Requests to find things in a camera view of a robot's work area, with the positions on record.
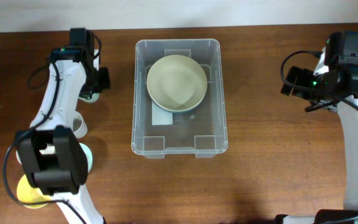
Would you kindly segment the mint green plastic cup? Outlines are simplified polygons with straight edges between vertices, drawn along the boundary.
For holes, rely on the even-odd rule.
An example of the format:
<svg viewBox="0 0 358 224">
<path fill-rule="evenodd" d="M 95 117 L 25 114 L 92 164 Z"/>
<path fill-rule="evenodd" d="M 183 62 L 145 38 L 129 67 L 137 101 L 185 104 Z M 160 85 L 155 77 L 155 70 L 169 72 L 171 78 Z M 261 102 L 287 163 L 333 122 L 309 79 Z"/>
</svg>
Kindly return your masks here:
<svg viewBox="0 0 358 224">
<path fill-rule="evenodd" d="M 88 96 L 79 96 L 78 99 L 84 101 L 85 103 L 94 103 L 99 99 L 99 93 L 93 93 Z"/>
</svg>

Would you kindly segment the grey plastic cup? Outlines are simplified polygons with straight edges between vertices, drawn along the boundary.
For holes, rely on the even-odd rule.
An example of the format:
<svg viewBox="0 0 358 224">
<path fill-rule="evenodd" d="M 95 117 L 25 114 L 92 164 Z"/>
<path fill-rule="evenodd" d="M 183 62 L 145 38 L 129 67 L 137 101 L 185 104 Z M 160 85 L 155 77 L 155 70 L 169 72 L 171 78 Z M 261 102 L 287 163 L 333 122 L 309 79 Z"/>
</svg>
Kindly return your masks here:
<svg viewBox="0 0 358 224">
<path fill-rule="evenodd" d="M 83 138 L 88 132 L 88 127 L 79 112 L 75 112 L 73 118 L 73 134 L 76 138 Z"/>
</svg>

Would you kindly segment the beige shallow bowl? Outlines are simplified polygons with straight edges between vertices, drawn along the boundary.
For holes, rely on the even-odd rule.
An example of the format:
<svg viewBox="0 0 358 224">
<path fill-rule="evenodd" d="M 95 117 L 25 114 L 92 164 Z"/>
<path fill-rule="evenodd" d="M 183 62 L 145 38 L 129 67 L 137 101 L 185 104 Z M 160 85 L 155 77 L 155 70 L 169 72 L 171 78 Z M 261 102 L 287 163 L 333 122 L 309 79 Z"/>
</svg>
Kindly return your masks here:
<svg viewBox="0 0 358 224">
<path fill-rule="evenodd" d="M 201 65 L 184 55 L 168 55 L 157 60 L 146 80 L 147 91 L 157 103 L 182 110 L 205 97 L 208 79 Z"/>
</svg>

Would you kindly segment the mint small bowl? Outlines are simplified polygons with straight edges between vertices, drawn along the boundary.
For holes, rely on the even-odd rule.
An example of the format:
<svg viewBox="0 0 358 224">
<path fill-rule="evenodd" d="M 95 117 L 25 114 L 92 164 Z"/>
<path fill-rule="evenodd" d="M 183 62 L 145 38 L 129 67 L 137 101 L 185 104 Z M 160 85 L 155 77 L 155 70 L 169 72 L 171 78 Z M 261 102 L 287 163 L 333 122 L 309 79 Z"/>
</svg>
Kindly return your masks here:
<svg viewBox="0 0 358 224">
<path fill-rule="evenodd" d="M 88 163 L 88 173 L 90 173 L 93 167 L 93 154 L 91 152 L 91 149 L 87 145 L 80 143 L 80 146 L 85 153 L 86 160 Z"/>
</svg>

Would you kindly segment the yellow small bowl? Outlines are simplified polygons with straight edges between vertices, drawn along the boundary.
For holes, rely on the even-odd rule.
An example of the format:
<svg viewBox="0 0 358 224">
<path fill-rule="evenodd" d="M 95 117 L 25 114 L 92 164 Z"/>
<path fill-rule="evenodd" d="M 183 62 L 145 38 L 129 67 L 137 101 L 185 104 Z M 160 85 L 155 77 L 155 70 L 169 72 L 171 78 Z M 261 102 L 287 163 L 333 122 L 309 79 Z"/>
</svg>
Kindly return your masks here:
<svg viewBox="0 0 358 224">
<path fill-rule="evenodd" d="M 40 189 L 30 186 L 26 175 L 23 175 L 17 185 L 17 198 L 20 201 L 35 203 L 51 200 L 49 195 L 44 195 Z"/>
</svg>

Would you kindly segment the white small bowl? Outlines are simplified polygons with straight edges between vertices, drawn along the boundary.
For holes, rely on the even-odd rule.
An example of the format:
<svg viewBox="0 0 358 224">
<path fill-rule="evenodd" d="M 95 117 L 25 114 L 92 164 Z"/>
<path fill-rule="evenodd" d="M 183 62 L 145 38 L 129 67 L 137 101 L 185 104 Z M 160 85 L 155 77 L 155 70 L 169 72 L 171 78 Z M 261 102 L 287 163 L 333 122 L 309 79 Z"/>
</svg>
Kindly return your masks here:
<svg viewBox="0 0 358 224">
<path fill-rule="evenodd" d="M 21 159 L 20 159 L 18 151 L 16 151 L 16 159 L 17 159 L 18 163 L 21 165 L 22 162 L 21 162 Z"/>
</svg>

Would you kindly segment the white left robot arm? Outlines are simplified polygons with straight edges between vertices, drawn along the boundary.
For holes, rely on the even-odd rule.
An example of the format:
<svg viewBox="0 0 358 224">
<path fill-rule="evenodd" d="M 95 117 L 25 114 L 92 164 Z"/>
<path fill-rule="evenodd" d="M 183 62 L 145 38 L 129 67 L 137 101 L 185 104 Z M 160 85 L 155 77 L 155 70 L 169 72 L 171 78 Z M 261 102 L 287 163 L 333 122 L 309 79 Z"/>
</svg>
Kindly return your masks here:
<svg viewBox="0 0 358 224">
<path fill-rule="evenodd" d="M 74 127 L 82 94 L 107 75 L 99 50 L 68 45 L 52 50 L 49 79 L 39 112 L 29 129 L 18 131 L 13 147 L 29 185 L 57 203 L 69 223 L 105 223 L 86 187 L 92 158 L 79 143 L 86 130 Z"/>
</svg>

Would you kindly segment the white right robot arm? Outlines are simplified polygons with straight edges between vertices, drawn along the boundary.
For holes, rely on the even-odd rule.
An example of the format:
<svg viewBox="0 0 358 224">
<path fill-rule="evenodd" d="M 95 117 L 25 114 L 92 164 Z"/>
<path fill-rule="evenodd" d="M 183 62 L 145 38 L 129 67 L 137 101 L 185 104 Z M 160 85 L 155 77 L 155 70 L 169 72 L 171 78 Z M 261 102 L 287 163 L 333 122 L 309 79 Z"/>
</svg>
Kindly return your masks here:
<svg viewBox="0 0 358 224">
<path fill-rule="evenodd" d="M 307 112 L 327 108 L 336 112 L 344 133 L 346 193 L 342 210 L 320 210 L 314 216 L 277 215 L 275 223 L 358 223 L 358 65 L 336 70 L 327 66 L 315 70 L 292 67 L 282 93 L 311 102 Z"/>
</svg>

